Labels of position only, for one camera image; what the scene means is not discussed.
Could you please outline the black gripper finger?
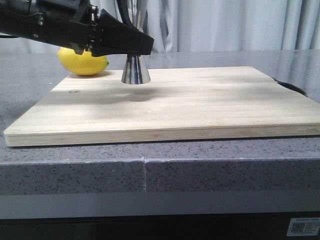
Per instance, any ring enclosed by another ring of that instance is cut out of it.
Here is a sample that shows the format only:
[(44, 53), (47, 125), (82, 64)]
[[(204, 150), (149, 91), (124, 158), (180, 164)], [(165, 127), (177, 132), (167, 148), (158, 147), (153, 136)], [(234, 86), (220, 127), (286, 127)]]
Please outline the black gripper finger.
[(134, 26), (120, 22), (105, 9), (95, 26), (91, 55), (101, 57), (114, 54), (150, 55), (154, 39)]

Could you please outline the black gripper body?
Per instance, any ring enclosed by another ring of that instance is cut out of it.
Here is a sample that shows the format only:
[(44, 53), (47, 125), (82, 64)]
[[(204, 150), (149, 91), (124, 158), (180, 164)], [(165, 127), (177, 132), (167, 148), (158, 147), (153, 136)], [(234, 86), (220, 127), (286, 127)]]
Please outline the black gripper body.
[(89, 0), (2, 0), (0, 36), (69, 48), (81, 55), (94, 40), (98, 13)]

